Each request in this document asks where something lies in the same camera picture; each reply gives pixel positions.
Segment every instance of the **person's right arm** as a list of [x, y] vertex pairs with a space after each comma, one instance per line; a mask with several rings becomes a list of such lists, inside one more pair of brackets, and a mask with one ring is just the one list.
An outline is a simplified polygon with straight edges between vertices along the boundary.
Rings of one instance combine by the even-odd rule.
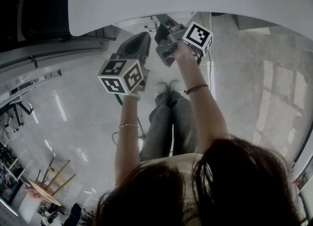
[[[184, 42], [179, 42], [174, 53], [187, 90], [206, 84], [200, 68]], [[202, 152], [204, 153], [216, 138], [228, 138], [225, 119], [208, 87], [189, 93], [192, 110], [196, 120]]]

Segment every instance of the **person's left arm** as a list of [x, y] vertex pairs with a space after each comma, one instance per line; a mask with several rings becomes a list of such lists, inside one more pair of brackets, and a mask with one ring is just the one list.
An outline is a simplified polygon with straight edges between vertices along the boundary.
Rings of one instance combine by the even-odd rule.
[[131, 124], [119, 129], [119, 137], [115, 154], [115, 186], [134, 170], [139, 164], [137, 102], [134, 96], [125, 96], [120, 124]]

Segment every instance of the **forearm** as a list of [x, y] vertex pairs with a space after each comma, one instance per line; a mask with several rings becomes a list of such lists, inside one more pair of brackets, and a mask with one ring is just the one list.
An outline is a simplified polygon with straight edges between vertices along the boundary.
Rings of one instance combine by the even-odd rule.
[[[206, 84], [192, 54], [181, 56], [177, 62], [187, 90]], [[196, 120], [200, 145], [202, 151], [205, 152], [213, 139], [228, 136], [226, 122], [209, 88], [202, 87], [191, 92], [189, 98]]]
[[[125, 96], [120, 124], [137, 125], [136, 97]], [[139, 163], [138, 129], [121, 127], [115, 154], [115, 185], [120, 185]]]

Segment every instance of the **bracelet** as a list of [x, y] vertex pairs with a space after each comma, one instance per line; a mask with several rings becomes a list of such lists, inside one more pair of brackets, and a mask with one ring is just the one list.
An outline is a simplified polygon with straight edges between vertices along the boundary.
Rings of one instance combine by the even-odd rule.
[[201, 89], [202, 87], [209, 87], [209, 86], [207, 84], [202, 84], [202, 85], [199, 85], [199, 86], [195, 86], [195, 87], [193, 87], [193, 88], [191, 88], [191, 89], [189, 89], [187, 91], [184, 91], [184, 92], [186, 93], [186, 95], [189, 95], [189, 93], [195, 92], [195, 91]]
[[121, 124], [120, 126], [118, 126], [118, 128], [120, 129], [122, 127], [127, 127], [127, 126], [138, 128], [138, 126], [134, 124]]
[[133, 96], [136, 97], [138, 101], [140, 101], [140, 95], [136, 94], [136, 93], [130, 93], [128, 96]]

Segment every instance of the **white t-shirt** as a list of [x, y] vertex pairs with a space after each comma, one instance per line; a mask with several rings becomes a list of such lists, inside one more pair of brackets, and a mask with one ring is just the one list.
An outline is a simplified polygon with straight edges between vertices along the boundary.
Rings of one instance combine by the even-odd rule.
[[201, 225], [199, 219], [199, 211], [194, 199], [192, 191], [192, 169], [193, 166], [202, 158], [202, 154], [190, 153], [178, 155], [168, 158], [154, 159], [147, 162], [147, 164], [154, 164], [159, 162], [166, 162], [169, 167], [177, 167], [180, 174], [185, 179], [185, 197], [184, 206], [182, 210], [182, 225], [183, 226], [198, 226]]

